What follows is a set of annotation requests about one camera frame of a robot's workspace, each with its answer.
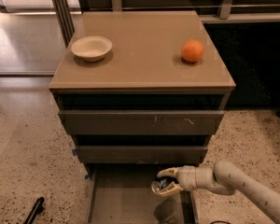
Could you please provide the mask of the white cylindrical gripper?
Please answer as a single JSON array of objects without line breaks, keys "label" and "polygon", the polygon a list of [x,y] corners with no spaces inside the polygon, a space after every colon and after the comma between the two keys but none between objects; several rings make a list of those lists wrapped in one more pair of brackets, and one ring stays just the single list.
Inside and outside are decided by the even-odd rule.
[{"label": "white cylindrical gripper", "polygon": [[161,177],[177,177],[179,183],[179,185],[171,183],[164,189],[161,189],[159,195],[162,197],[176,195],[182,190],[195,190],[197,188],[196,168],[193,166],[171,167],[161,170],[157,173],[157,178]]}]

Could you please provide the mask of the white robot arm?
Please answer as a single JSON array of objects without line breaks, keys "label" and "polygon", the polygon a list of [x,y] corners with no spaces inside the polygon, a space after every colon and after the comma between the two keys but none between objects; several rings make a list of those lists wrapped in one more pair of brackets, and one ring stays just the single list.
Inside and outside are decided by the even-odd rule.
[{"label": "white robot arm", "polygon": [[184,190],[206,189],[220,195],[233,195],[238,190],[271,221],[280,224],[280,194],[229,161],[217,161],[212,168],[185,165],[159,171],[151,188],[162,197]]}]

